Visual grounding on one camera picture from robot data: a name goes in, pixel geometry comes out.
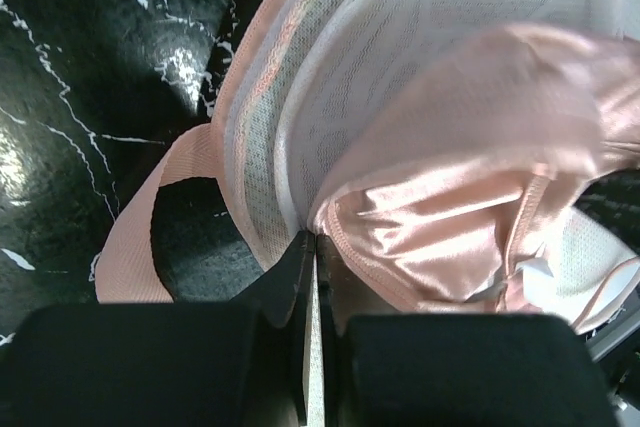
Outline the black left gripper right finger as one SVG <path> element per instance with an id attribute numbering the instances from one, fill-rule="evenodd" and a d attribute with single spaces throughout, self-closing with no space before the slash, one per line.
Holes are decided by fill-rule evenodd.
<path id="1" fill-rule="evenodd" d="M 329 426 L 613 426 L 607 386 L 561 319 L 536 314 L 352 313 L 366 294 L 316 240 Z"/>

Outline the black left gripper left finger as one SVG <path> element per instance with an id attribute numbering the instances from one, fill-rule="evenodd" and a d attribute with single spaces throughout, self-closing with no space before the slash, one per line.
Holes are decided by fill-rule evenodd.
<path id="1" fill-rule="evenodd" d="M 226 302 L 62 305 L 1 364 L 5 426 L 302 426 L 315 239 Z"/>

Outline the pink satin bra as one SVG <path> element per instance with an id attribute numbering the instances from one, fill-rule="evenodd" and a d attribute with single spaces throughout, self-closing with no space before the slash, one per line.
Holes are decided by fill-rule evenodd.
<path id="1" fill-rule="evenodd" d="M 500 312 L 595 180 L 639 164 L 639 45 L 537 24 L 467 38 L 401 89 L 308 225 L 404 312 Z"/>

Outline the pink mesh bra laundry bag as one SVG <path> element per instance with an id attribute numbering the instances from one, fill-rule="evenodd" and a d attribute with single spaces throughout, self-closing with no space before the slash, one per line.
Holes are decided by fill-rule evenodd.
<path id="1" fill-rule="evenodd" d="M 120 216 L 97 276 L 102 301 L 166 300 L 152 272 L 151 209 L 158 190 L 217 177 L 258 261 L 272 265 L 350 145 L 412 77 L 474 35 L 511 24 L 636 40 L 637 0 L 281 0 L 255 23 L 263 49 L 239 61 L 208 126 L 180 137 Z M 571 207 L 534 257 L 519 261 L 500 312 L 521 303 L 574 329 L 603 319 L 633 287 L 635 262 L 616 265 L 576 251 Z"/>

